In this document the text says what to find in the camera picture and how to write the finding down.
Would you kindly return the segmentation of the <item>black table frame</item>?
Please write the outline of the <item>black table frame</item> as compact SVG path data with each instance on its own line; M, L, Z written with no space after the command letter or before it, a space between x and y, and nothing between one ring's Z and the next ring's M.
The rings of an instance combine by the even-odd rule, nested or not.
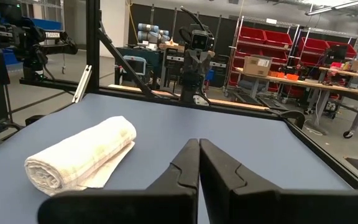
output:
M268 110L213 103L191 106L168 96L102 88L79 103L26 127L19 145L39 152L111 116L122 115L137 130L124 178L152 180L164 162L191 138L209 139L246 167L284 189L358 189L358 176L283 116Z

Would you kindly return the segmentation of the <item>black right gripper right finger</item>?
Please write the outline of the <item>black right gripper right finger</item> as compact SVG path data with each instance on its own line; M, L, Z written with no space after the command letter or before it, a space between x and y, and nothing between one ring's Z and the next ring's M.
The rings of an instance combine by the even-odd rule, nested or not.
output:
M358 224L358 190L285 190L200 139L210 224Z

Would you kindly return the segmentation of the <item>cardboard box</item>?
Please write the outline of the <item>cardboard box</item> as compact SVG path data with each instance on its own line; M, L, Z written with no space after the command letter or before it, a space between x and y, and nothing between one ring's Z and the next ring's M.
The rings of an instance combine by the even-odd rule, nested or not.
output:
M272 65L272 58L262 55L246 56L244 59L243 73L266 77Z

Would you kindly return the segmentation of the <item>dark blue desk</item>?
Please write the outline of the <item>dark blue desk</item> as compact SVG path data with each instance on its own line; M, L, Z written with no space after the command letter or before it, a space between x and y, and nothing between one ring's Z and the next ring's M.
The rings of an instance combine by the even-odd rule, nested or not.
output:
M145 48L135 48L135 47L118 47L118 51L122 56L130 55L136 57L142 57L146 60L146 71L145 75L141 76L140 79L153 90L160 89L160 81L162 74L162 62L163 62L163 52L153 51Z

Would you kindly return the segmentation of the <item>black vertical frame post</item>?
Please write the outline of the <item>black vertical frame post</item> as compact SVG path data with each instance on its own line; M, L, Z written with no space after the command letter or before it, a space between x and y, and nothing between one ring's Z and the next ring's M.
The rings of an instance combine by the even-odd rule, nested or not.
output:
M100 0L86 0L86 64L91 65L91 74L86 89L93 93L99 89L99 21Z

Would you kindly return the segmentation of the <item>white brown plaid towel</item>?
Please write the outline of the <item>white brown plaid towel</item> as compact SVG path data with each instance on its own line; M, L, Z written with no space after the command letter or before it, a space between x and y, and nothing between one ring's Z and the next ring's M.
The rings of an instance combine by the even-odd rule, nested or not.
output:
M41 192L101 189L134 147L137 132L123 116L110 117L32 156L25 172Z

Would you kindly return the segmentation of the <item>black diagonal frame strut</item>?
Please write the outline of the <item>black diagonal frame strut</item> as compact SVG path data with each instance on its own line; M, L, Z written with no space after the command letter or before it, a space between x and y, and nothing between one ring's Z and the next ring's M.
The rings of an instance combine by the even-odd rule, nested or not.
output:
M146 97L149 97L149 98L157 97L157 95L152 92L152 90L136 74L134 69L127 63L127 61L124 59L124 57L118 51L118 49L115 48L115 46L112 44L112 40L109 38L109 36L107 35L107 33L104 30L102 20L99 21L98 39L103 43L103 45L107 48L107 50L115 58L115 61L123 67L123 69L132 78L132 80L140 88L141 92Z

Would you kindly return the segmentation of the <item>silver aluminium bar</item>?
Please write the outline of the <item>silver aluminium bar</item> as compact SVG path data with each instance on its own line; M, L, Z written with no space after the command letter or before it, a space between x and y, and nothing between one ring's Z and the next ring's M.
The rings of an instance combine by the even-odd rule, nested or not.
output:
M73 103L80 102L82 100L82 98L84 97L85 90L88 86L88 82L89 82L91 73L92 73L92 66L87 65L83 71L80 82L79 82L77 89L75 91L75 94L73 96L73 99L72 99Z

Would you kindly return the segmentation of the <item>black bench monitor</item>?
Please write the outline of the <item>black bench monitor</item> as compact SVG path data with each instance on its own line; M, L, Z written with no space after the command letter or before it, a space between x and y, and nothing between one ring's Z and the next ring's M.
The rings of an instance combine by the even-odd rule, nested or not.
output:
M342 62L346 58L348 46L334 44L324 52L324 63L327 65L333 62Z

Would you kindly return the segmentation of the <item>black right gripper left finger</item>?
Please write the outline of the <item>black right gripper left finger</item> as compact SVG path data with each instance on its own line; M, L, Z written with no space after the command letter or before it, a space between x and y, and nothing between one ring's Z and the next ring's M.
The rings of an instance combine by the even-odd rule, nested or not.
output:
M189 139L144 190L85 190L55 195L37 212L38 224L196 224L200 145Z

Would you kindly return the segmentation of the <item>red storage bin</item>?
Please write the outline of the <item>red storage bin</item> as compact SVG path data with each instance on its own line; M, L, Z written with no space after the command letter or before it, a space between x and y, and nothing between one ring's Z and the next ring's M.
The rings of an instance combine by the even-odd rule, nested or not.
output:
M242 27L239 34L239 40L264 44L266 41L265 32L262 29Z
M290 48L293 44L290 35L287 33L275 32L270 30L265 30L264 33L266 38L265 43L267 45Z
M335 45L346 46L346 57L354 58L357 55L357 52L354 50L354 48L351 44L342 43L342 42L333 42L333 41L327 41L327 44L330 47L335 46Z
M317 54L322 54L329 48L329 45L325 40L312 39L309 37L302 37L298 46L302 51L314 52Z

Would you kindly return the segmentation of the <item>long wooden workbench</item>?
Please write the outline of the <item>long wooden workbench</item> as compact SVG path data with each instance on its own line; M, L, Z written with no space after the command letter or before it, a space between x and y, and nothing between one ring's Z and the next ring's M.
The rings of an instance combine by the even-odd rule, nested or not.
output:
M348 87L344 87L344 86L336 86L336 85L323 85L322 83L314 83L314 82L306 82L306 81L301 81L301 80L297 80L297 81L293 81L293 80L288 80L286 77L285 78L277 78L277 77L270 77L270 76L266 76L266 77L260 77L260 76L255 76L255 75L247 75L245 73L243 73L243 68L235 68L237 72L239 72L242 75L248 76L248 77L253 77L256 78L257 80L255 81L254 87L253 87L253 91L256 92L256 88L257 85L259 84L259 80L267 80L270 82L275 82L275 83L282 83L285 85L292 85L292 86L300 86L300 87L305 87L305 88L312 88L315 90L320 90L320 93L315 93L313 94L312 100L311 100L311 105L313 106L314 103L316 103L316 110L311 122L311 125L314 126L315 128L319 127L318 124L318 120L320 119L322 112L325 108L325 104L328 101L329 95L331 93L337 93L341 96L345 96L348 98L352 98L354 100L358 101L358 89L351 89ZM356 110L356 117L354 118L352 125L350 127L349 130L353 130L353 132L356 132L356 129L358 128L358 110Z

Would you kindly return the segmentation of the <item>long ceiling light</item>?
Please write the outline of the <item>long ceiling light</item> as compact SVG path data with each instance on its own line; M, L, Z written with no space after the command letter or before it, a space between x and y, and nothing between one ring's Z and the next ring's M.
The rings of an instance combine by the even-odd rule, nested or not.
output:
M314 10L314 11L306 12L305 15L313 16L313 15L321 14L324 12L335 11L335 10L345 9L345 8L354 7L354 6L358 6L358 0L352 1L352 2L347 2L344 4L340 4L340 5L336 5L336 6L329 6L329 7L324 7L321 9Z

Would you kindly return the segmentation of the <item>blue storage bin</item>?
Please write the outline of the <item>blue storage bin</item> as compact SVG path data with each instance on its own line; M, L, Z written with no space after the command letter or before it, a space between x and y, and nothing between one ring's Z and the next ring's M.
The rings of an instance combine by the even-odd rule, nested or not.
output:
M45 30L63 30L61 22L35 18L32 18L31 20L33 21L35 26Z

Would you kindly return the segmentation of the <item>wooden table board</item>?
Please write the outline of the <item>wooden table board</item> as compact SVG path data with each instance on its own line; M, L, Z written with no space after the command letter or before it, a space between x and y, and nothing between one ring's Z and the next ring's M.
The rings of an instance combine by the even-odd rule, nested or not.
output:
M122 85L108 85L108 87L114 88L114 89L120 89L120 90L129 90L129 91L133 91L133 92L141 92L140 88L136 88L136 87L131 87L131 86L122 86ZM163 91L159 91L159 90L152 90L153 93L158 94L158 95L162 95L162 96L177 96L179 97L180 95L174 94L171 95L169 93L163 92ZM264 106L256 106L256 105L250 105L250 104L244 104L244 103L235 103L235 102L231 102L231 101L224 101L224 100L217 100L217 99L212 99L212 98L208 98L208 100L212 103L217 103L219 105L228 105L228 106L237 106L237 107L241 107L241 108L250 108L250 109L257 109L257 110L269 110L270 108L268 107L264 107Z

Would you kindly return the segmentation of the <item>grey framed screen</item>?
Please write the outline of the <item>grey framed screen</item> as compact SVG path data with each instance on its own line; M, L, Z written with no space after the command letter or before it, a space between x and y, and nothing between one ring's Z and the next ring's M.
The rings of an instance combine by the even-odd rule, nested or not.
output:
M137 75L145 75L147 62L144 58L130 55L125 55L123 58Z

